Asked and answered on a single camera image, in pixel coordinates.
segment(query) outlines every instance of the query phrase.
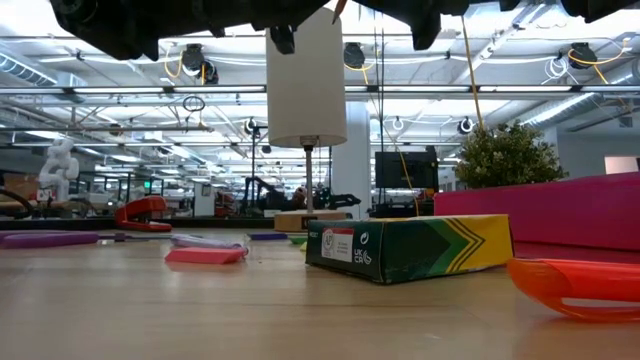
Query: green plant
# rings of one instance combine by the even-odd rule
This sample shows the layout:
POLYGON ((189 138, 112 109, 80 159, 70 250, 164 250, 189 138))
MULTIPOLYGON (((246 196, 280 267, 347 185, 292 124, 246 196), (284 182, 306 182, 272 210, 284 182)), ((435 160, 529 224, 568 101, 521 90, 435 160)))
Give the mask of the green plant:
POLYGON ((568 174, 542 133, 517 122, 487 130, 476 126, 462 144, 456 176, 471 189, 543 183, 568 174))

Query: ceiling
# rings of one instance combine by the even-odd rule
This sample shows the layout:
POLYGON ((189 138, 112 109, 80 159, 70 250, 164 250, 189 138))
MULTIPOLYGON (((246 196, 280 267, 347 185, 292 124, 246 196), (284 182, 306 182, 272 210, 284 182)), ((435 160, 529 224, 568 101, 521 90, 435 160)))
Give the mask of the ceiling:
MULTIPOLYGON (((478 84, 518 84, 518 85, 554 85, 594 82, 599 80, 593 68, 588 70, 564 71, 559 62, 556 68, 559 76, 552 76, 549 67, 559 52, 565 53, 572 43, 588 42, 600 60, 614 58, 625 49, 622 56, 601 66, 605 73, 630 61, 640 51, 640 38, 637 36, 638 10, 622 10, 592 24, 585 24, 580 18, 566 16, 557 6, 545 8, 540 6, 536 17, 521 24, 520 30, 509 30, 512 22, 523 11, 518 7, 510 12, 499 12, 498 5, 476 5, 470 8, 466 20, 469 31, 469 45, 472 57, 482 53, 484 56, 474 63, 475 77, 478 84)), ((161 40, 160 53, 165 59, 154 63, 148 59, 133 61, 116 61, 98 49, 74 38, 62 30, 46 0, 4 0, 0 2, 0 13, 3 14, 0 24, 0 53, 4 50, 21 56, 25 62, 33 64, 43 73, 55 77, 57 74, 71 73, 81 78, 88 86, 169 86, 199 85, 199 81, 187 76, 184 72, 177 78, 167 74, 178 69, 177 59, 184 46, 189 43, 201 43, 204 53, 216 66, 220 84, 226 85, 262 85, 266 83, 265 38, 263 32, 254 32, 250 26, 239 26, 227 29, 227 37, 214 39, 208 33, 191 34, 161 40)), ((468 69, 465 54, 465 41, 462 35, 462 24, 459 18, 442 17, 443 30, 434 45, 427 51, 414 51, 412 48, 410 29, 390 17, 376 20, 368 11, 361 11, 355 3, 348 4, 342 15, 345 42, 359 42, 371 65, 375 60, 375 48, 384 47, 384 60, 378 59, 378 66, 363 73, 345 69, 347 85, 378 84, 378 78, 384 77, 384 84, 420 85, 420 84, 469 84, 470 78, 464 75, 468 69), (380 29, 384 28, 382 38, 380 29)), ((13 75, 0 73, 2 86, 30 86, 13 75)), ((480 101, 480 110, 490 124, 505 122, 516 118, 521 113, 540 105, 543 99, 531 94, 531 98, 522 96, 515 98, 505 95, 480 101)), ((217 176, 220 182, 242 183, 243 177, 250 173, 250 160, 241 155, 250 154, 249 140, 243 131, 244 123, 254 118, 259 125, 268 125, 266 95, 242 94, 242 105, 236 103, 233 95, 207 96, 208 106, 198 115, 192 115, 190 126, 199 122, 212 132, 164 131, 162 134, 148 135, 157 141, 198 143, 215 142, 215 146, 197 146, 182 148, 188 153, 158 154, 152 147, 129 149, 126 154, 139 157, 141 162, 163 165, 165 168, 177 165, 203 164, 211 175, 217 176), (239 143, 239 148, 231 149, 230 142, 239 143)), ((76 120, 86 119, 82 126, 105 126, 120 123, 123 126, 185 126, 189 113, 182 108, 182 98, 159 99, 157 96, 132 96, 136 100, 149 99, 149 104, 140 106, 117 106, 118 99, 109 96, 92 96, 89 99, 111 102, 109 107, 96 107, 82 104, 57 102, 52 97, 11 96, 5 99, 16 101, 24 106, 35 107, 57 118, 61 123, 71 123, 72 112, 76 120), (47 106, 59 104, 65 106, 47 106)), ((380 139, 376 105, 367 101, 372 120, 371 139, 380 139)), ((578 119, 566 121, 559 128, 569 131, 586 121, 607 117, 613 112, 612 106, 603 106, 597 111, 585 114, 578 119)), ((459 142, 458 122, 465 117, 476 119, 475 104, 470 99, 448 98, 425 99, 420 94, 403 98, 385 99, 384 124, 390 135, 403 142, 406 139, 417 142, 459 142)), ((16 126, 10 119, 0 118, 6 127, 16 126)), ((632 116, 632 123, 638 126, 620 127, 618 121, 606 121, 595 124, 584 130, 586 133, 607 135, 638 134, 640 124, 632 116)), ((45 126, 54 124, 55 120, 41 123, 45 126)), ((144 132, 125 133, 122 136, 111 136, 107 133, 91 134, 87 143, 131 143, 145 141, 144 132)), ((20 141, 45 141, 43 137, 23 134, 20 141)), ((260 146, 267 145, 267 140, 260 146)), ((99 154, 113 154, 118 149, 87 147, 99 154)), ((452 146, 438 146, 439 153, 445 157, 452 146)), ((301 184, 304 180, 298 165, 303 164, 302 151, 295 149, 273 149, 270 154, 258 151, 260 172, 269 181, 288 185, 301 184)), ((137 165, 116 158, 109 158, 108 163, 115 165, 137 165)), ((325 162, 317 162, 318 176, 326 173, 325 162)))

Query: white cylinder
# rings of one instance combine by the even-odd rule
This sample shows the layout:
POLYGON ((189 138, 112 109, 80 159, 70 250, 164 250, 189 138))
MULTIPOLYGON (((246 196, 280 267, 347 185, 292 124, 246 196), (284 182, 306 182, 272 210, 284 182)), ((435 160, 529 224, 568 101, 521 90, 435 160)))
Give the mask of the white cylinder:
POLYGON ((317 146, 347 141, 342 23, 321 8, 294 33, 295 53, 282 55, 267 31, 269 143, 302 147, 301 138, 316 137, 317 146))

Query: table surface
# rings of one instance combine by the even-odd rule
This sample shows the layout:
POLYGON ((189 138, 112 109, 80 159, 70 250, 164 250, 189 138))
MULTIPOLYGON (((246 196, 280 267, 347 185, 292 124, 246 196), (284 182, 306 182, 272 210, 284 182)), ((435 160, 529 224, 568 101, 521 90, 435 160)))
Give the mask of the table surface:
POLYGON ((381 286, 305 266, 282 241, 221 266, 169 267, 169 248, 0 251, 0 359, 640 357, 640 324, 564 319, 504 269, 381 286))

